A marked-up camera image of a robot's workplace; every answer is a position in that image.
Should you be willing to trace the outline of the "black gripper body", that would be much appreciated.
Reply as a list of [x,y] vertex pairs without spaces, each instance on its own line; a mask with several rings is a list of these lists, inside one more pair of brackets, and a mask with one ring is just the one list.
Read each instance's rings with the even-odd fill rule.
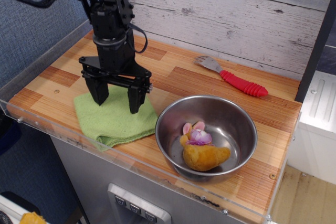
[[123,88],[146,88],[147,93],[152,91],[151,73],[136,62],[135,51],[128,43],[120,47],[98,45],[97,50],[97,56],[79,58],[84,78],[97,78]]

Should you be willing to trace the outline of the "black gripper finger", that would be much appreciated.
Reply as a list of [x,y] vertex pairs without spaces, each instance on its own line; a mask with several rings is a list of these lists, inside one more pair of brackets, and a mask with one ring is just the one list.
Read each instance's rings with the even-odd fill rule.
[[147,93],[146,88],[140,88],[140,87],[128,88],[129,107],[130,112],[132,114],[138,113],[140,106],[145,101],[146,93]]
[[107,83],[100,79],[89,77],[85,77],[85,81],[95,103],[102,105],[109,95]]

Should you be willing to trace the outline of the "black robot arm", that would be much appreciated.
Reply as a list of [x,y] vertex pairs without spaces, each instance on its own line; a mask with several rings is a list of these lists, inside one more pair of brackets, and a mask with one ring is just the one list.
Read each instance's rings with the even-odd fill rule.
[[145,95],[152,89],[151,72],[136,60],[133,5],[128,0],[80,0],[93,27],[97,56],[81,57],[82,76],[95,103],[102,105],[109,96],[108,85],[127,88],[130,112],[138,113]]

